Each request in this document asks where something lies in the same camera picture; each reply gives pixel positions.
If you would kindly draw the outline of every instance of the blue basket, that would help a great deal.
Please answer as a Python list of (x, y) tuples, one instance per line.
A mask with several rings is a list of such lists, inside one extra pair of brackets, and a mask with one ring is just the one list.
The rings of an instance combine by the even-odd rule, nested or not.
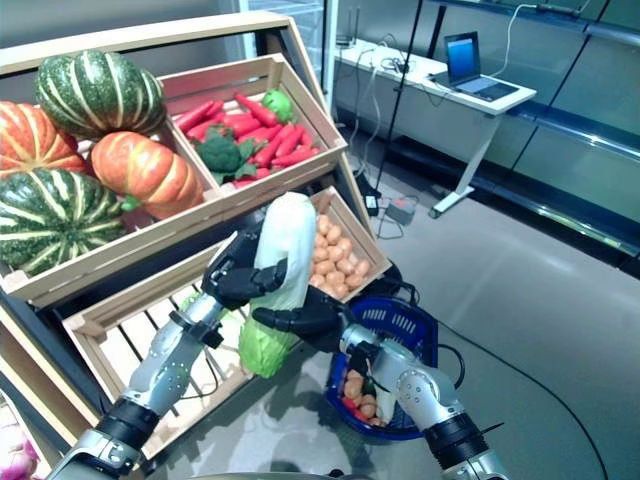
[[(392, 297), (362, 297), (351, 305), (356, 321), (411, 350), (425, 365), (437, 366), (438, 324), (420, 307)], [(333, 356), (327, 382), (327, 400), (342, 419), (364, 435), (389, 440), (410, 440), (422, 436), (411, 418), (396, 403), (393, 417), (386, 427), (374, 427), (353, 416), (341, 401), (349, 358), (340, 353)]]

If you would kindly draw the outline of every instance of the wall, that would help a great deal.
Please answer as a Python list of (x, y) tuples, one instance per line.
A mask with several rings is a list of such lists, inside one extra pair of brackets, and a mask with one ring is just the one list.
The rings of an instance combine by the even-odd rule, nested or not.
[[(235, 10), (235, 3), (234, 0), (3, 1), (0, 5), (0, 47), (113, 28), (229, 13)], [(239, 60), (244, 55), (244, 50), (240, 36), (233, 36), (130, 52), (126, 55), (154, 75), (166, 75)], [(0, 78), (2, 99), (35, 102), (33, 79), (33, 72)]]

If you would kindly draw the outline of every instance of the squash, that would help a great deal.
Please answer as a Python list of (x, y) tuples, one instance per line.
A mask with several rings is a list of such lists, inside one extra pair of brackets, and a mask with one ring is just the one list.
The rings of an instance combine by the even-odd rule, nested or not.
[(169, 148), (135, 132), (110, 133), (91, 151), (96, 176), (147, 213), (167, 218), (202, 203), (195, 169)]
[(124, 233), (116, 195), (88, 175), (36, 168), (0, 182), (0, 259), (35, 275)]
[(118, 53), (85, 50), (45, 59), (36, 98), (63, 130), (97, 139), (118, 131), (149, 133), (166, 117), (160, 83)]
[(39, 108), (0, 102), (0, 178), (38, 167), (85, 172), (78, 143)]

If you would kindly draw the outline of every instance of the carrot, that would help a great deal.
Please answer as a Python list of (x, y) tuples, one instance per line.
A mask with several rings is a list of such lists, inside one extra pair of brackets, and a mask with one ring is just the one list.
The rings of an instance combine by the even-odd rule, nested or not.
[(217, 115), (222, 111), (222, 107), (224, 107), (224, 102), (213, 102), (213, 105), (207, 110), (207, 114), (205, 115), (207, 118), (213, 118), (214, 115)]
[(253, 115), (251, 115), (250, 113), (227, 114), (222, 119), (222, 124), (225, 127), (233, 127), (234, 123), (243, 122), (249, 118), (253, 118)]
[(276, 134), (282, 130), (282, 125), (276, 125), (275, 127), (260, 127), (257, 130), (254, 130), (251, 133), (247, 133), (238, 139), (238, 142), (242, 143), (250, 138), (253, 138), (253, 141), (256, 143), (268, 142)]
[(271, 140), (266, 147), (254, 155), (253, 162), (258, 165), (258, 167), (268, 167), (269, 163), (271, 163), (271, 159), (276, 154), (276, 150), (282, 142), (282, 138), (278, 138), (278, 135), (273, 137), (273, 140)]
[(308, 160), (309, 158), (317, 155), (318, 153), (320, 153), (319, 148), (300, 147), (299, 149), (297, 149), (293, 153), (290, 153), (289, 155), (276, 157), (271, 162), (271, 165), (273, 167), (291, 167), (296, 163), (300, 163), (300, 162), (304, 162), (305, 160)]
[(296, 125), (291, 135), (282, 140), (278, 150), (276, 150), (276, 157), (283, 157), (293, 152), (304, 132), (305, 130), (302, 125)]
[(226, 115), (226, 113), (224, 113), (224, 112), (218, 112), (211, 118), (211, 120), (213, 120), (215, 123), (221, 125), (222, 124), (222, 120), (224, 119), (225, 115)]
[(246, 120), (232, 124), (231, 128), (233, 129), (233, 136), (235, 138), (240, 138), (243, 135), (250, 135), (260, 128), (260, 122), (255, 118), (247, 118)]
[(193, 127), (187, 132), (187, 138), (192, 140), (196, 139), (200, 142), (204, 142), (207, 135), (207, 130), (209, 130), (209, 127), (212, 125), (217, 125), (218, 123), (219, 122), (217, 122), (215, 118), (211, 120), (207, 120), (206, 122), (202, 122), (201, 124), (196, 125), (195, 127)]
[(264, 105), (260, 105), (253, 100), (249, 100), (241, 93), (236, 93), (233, 98), (235, 98), (236, 102), (249, 110), (265, 127), (275, 127), (278, 124), (278, 117), (276, 114)]
[(207, 116), (209, 109), (215, 104), (213, 100), (204, 102), (191, 110), (187, 110), (176, 119), (176, 126), (187, 133)]
[(309, 135), (309, 132), (306, 129), (302, 134), (302, 137), (300, 137), (300, 145), (309, 148), (311, 148), (311, 146), (313, 145), (313, 138), (311, 138), (311, 135)]

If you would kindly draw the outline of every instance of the desk leg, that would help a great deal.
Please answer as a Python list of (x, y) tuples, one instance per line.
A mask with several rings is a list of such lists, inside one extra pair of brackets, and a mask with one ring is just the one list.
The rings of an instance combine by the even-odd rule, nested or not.
[(471, 179), (475, 175), (476, 170), (480, 165), (480, 162), (484, 158), (484, 154), (487, 152), (487, 149), (489, 148), (489, 144), (491, 143), (491, 140), (493, 140), (493, 136), (495, 135), (496, 130), (498, 130), (498, 126), (500, 126), (501, 121), (502, 121), (502, 115), (493, 117), (491, 119), (491, 125), (487, 130), (487, 135), (484, 141), (480, 144), (480, 146), (476, 150), (476, 153), (473, 154), (473, 157), (467, 164), (467, 168), (465, 168), (464, 173), (462, 174), (462, 177), (458, 182), (458, 186), (453, 192), (451, 192), (449, 195), (444, 197), (436, 205), (434, 205), (431, 210), (429, 210), (429, 216), (431, 218), (438, 218), (440, 215), (442, 215), (448, 209), (453, 207), (456, 203), (458, 203), (464, 197), (466, 197), (471, 192), (473, 192), (473, 187), (470, 186), (469, 184), (471, 183)]

